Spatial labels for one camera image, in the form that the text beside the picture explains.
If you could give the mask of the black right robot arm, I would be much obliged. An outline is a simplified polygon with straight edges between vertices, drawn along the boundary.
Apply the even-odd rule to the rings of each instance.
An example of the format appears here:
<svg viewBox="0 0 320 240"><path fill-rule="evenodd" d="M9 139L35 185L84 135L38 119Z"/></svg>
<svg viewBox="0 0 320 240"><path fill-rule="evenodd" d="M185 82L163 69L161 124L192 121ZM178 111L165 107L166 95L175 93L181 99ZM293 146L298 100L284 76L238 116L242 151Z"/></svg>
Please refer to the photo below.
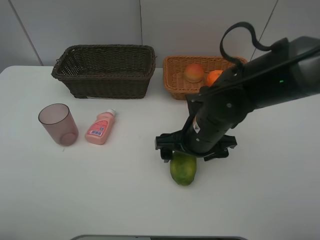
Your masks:
<svg viewBox="0 0 320 240"><path fill-rule="evenodd" d="M237 145L227 135L256 109L317 95L320 92L320 41L302 36L282 39L272 50L242 66L225 70L212 86L188 94L189 116L179 131L155 138L169 162L175 152L202 158L226 158Z"/></svg>

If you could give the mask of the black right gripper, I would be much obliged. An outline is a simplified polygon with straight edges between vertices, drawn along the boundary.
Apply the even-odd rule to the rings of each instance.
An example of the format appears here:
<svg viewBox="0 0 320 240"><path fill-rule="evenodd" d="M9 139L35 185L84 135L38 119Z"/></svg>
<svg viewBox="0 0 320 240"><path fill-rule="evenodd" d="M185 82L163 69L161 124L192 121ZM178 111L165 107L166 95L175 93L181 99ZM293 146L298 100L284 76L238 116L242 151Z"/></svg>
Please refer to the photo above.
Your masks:
<svg viewBox="0 0 320 240"><path fill-rule="evenodd" d="M232 127L230 118L203 110L190 115L181 130L163 133L155 138L155 149L160 150L164 163L173 159L173 152L203 158L205 162L229 156L228 148L235 148L234 136L226 135Z"/></svg>

